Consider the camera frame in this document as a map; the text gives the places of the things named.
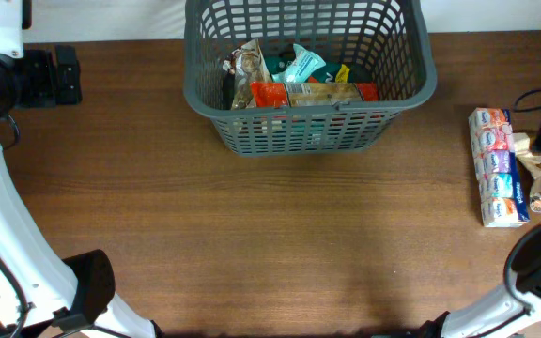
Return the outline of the beige cookie bag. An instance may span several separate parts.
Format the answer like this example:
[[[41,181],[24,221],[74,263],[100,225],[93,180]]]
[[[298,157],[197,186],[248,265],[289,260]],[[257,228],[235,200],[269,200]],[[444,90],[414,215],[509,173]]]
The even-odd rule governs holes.
[[[229,110],[255,107],[251,83],[272,83],[258,39],[231,52],[223,62],[224,97]]]

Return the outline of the teal wet wipes packet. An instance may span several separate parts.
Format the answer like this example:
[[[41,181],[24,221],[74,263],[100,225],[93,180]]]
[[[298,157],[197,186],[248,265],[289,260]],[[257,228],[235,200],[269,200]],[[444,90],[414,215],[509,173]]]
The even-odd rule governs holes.
[[[317,70],[326,65],[326,62],[316,53],[313,53],[299,44],[293,45],[295,59],[289,64],[283,75],[284,83],[305,83]]]

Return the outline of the orange pasta packet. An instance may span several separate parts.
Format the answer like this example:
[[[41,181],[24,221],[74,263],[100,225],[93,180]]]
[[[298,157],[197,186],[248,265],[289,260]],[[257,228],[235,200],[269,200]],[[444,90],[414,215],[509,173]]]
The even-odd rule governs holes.
[[[250,87],[257,107],[306,107],[379,100],[374,83],[254,82]]]

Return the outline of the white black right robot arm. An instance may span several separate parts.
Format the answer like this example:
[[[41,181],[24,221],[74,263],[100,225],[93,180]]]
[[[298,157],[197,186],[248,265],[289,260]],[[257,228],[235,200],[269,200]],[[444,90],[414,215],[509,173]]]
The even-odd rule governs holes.
[[[541,213],[541,129],[515,133],[508,110],[477,108],[469,117],[471,149],[486,228],[515,228]],[[503,281],[482,299],[446,312],[423,337],[512,337],[541,321],[541,224],[507,256]]]

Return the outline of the pink white tissue pack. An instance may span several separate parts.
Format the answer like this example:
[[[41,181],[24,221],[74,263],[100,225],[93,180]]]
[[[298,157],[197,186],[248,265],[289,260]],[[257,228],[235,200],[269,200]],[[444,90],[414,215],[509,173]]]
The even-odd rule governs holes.
[[[517,228],[530,220],[507,109],[478,107],[469,116],[471,153],[483,226]]]

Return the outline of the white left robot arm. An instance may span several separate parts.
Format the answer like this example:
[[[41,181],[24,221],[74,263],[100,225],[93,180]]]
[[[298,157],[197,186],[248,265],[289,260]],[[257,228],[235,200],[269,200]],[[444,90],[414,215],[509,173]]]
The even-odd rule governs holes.
[[[0,1],[0,121],[17,108],[54,108],[82,100],[75,49],[25,49],[32,24],[28,1]],[[159,326],[116,292],[111,262],[93,250],[60,258],[18,194],[0,143],[0,337],[158,337]]]

